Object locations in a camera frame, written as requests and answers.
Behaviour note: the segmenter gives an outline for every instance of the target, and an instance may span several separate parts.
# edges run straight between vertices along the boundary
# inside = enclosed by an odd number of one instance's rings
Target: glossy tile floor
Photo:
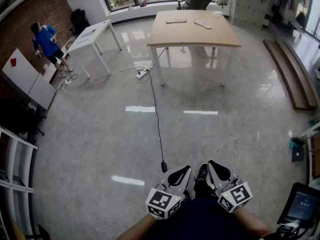
[[[149,67],[146,46],[153,19],[114,26],[99,44],[111,72]],[[242,47],[225,72],[228,49],[173,47],[160,56],[165,86],[152,82],[168,167],[190,165],[189,189],[201,163],[231,163],[253,193],[247,208],[276,228],[292,184],[304,183],[305,162],[291,163],[290,136],[308,128],[309,114],[295,112],[276,66],[263,45],[263,30],[232,26]],[[69,60],[79,78],[68,92],[106,76],[91,50],[78,54],[92,78]],[[53,240],[115,239],[145,214],[150,188],[158,183],[161,150],[150,80],[137,83],[135,69],[73,94],[55,96],[38,137],[33,173],[33,215]],[[220,81],[225,79],[226,86]],[[193,114],[184,111],[215,111]],[[140,185],[115,181],[140,180]]]

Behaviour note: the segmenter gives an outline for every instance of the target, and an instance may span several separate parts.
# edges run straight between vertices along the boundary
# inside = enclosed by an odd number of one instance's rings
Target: brick wall
[[[71,12],[67,0],[25,0],[13,9],[0,22],[0,70],[18,48],[31,65],[43,74],[43,66],[49,61],[35,57],[30,27],[37,22],[51,25],[56,29],[57,39],[63,46],[72,36],[69,31],[72,27]],[[6,98],[19,97],[0,77],[0,99]]]

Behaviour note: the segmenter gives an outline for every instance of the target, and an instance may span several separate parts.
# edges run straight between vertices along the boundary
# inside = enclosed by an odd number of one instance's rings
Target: black shorts
[[[52,55],[48,56],[48,60],[51,61],[53,64],[57,63],[57,58],[60,59],[64,55],[64,52],[58,48]]]

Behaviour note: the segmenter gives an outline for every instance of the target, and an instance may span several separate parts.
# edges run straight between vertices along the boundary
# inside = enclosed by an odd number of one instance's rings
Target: red paper
[[[15,67],[17,65],[17,59],[16,58],[11,58],[10,62],[11,62],[11,66],[12,67]]]

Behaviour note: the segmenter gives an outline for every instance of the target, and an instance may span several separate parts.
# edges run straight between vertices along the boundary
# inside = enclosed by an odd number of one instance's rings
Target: tabletop
[[[84,31],[77,37],[77,39],[73,42],[71,47],[68,49],[68,53],[77,50],[81,47],[89,46],[94,44],[100,35],[105,31],[105,29],[110,24],[111,20],[105,20],[99,22],[97,24],[88,26]]]
[[[167,20],[186,19],[184,23],[170,23]],[[204,20],[211,29],[194,23]],[[241,47],[236,35],[225,17],[215,17],[209,10],[159,11],[155,17],[147,42],[150,47],[208,46]]]

